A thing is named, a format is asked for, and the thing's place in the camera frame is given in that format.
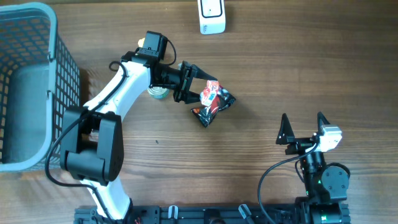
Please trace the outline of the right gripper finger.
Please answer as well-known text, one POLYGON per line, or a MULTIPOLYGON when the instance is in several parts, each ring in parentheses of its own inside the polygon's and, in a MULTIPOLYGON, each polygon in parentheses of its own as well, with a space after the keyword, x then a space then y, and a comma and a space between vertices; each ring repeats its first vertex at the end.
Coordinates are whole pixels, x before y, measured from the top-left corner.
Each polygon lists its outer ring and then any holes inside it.
POLYGON ((330 122, 325 118, 324 114, 319 111, 317 113, 317 127, 321 129, 323 125, 329 125, 330 122))
POLYGON ((288 145, 292 144, 294 139, 295 135, 290 125, 290 121, 287 117, 287 114, 284 113, 281 118, 280 129, 275 143, 279 145, 288 145))

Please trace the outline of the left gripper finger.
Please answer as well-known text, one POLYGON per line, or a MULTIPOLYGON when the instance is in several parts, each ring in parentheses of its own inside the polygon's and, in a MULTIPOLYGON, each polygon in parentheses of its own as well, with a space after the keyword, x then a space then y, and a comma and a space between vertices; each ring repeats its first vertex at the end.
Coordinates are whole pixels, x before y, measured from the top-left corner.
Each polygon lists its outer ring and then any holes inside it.
POLYGON ((195 66, 195 78, 202 79, 202 80, 211 80, 211 81, 217 81, 217 78, 211 76, 210 74, 204 72, 202 69, 199 67, 195 66))
POLYGON ((201 102, 200 94, 189 91, 185 96, 185 103, 198 103, 201 102))

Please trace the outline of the red white snack packet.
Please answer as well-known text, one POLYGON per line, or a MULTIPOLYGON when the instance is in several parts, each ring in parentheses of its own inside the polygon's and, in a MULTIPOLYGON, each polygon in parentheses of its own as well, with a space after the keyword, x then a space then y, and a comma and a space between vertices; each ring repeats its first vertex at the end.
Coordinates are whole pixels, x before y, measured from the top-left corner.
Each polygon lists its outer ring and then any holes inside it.
POLYGON ((200 100, 203 106, 210 106, 217 96, 220 84, 218 81, 208 80, 205 89, 200 93, 200 100))

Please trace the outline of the black red snack packet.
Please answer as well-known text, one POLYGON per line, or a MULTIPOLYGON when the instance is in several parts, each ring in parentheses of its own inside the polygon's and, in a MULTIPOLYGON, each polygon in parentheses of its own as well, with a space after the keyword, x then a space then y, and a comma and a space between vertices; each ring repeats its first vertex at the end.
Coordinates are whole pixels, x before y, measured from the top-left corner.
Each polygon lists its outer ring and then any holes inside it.
POLYGON ((210 106, 192 108, 191 112, 207 128, 215 119, 217 113, 228 109, 235 101, 235 97, 227 89, 220 87, 210 106))

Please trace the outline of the round tin can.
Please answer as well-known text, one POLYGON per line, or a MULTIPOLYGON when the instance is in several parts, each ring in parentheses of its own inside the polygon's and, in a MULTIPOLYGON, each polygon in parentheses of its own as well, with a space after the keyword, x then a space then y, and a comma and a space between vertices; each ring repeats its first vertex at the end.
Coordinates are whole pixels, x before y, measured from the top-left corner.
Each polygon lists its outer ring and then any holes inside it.
POLYGON ((169 89, 161 87, 152 87, 147 89, 148 94, 154 99, 161 100, 167 97, 169 89))

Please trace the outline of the yellow mentos gum bottle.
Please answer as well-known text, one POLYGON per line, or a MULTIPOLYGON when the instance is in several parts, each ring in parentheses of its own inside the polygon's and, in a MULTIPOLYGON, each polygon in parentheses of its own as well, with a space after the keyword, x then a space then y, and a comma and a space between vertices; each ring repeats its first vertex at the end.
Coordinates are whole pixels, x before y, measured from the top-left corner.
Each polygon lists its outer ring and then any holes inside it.
POLYGON ((140 39, 140 40, 138 41, 138 46, 139 46, 139 47, 143 47, 143 46, 144 46, 144 41, 145 41, 145 38, 140 39))

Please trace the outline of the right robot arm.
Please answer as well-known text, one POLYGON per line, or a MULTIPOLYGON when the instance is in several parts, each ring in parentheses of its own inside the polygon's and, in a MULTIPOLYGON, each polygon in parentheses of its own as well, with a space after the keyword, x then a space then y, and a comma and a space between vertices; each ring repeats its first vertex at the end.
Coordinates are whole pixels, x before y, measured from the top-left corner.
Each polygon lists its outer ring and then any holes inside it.
POLYGON ((344 224, 351 217, 347 204, 351 173, 343 164, 326 163, 324 153, 335 149, 342 130, 317 114, 317 132, 309 138, 296 138, 286 114, 282 115, 276 144, 286 145, 287 155, 298 155, 306 196, 297 197, 297 223, 344 224))

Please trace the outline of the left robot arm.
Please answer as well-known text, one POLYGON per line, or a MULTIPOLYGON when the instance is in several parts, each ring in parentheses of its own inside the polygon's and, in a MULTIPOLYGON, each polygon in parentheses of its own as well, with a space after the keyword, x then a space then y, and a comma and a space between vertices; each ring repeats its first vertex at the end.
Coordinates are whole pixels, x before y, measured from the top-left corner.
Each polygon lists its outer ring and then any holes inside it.
POLYGON ((124 160, 122 121, 138 96, 148 88, 161 87, 173 90, 176 102, 196 103, 200 96, 190 91, 193 79, 214 79, 188 62, 178 69, 162 63, 170 43, 160 33, 147 32, 140 47, 116 62, 114 78, 96 97, 84 106, 70 106, 63 115, 62 135, 55 143, 60 148, 60 167, 77 181, 74 187, 92 194, 94 222, 139 221, 119 178, 124 160))

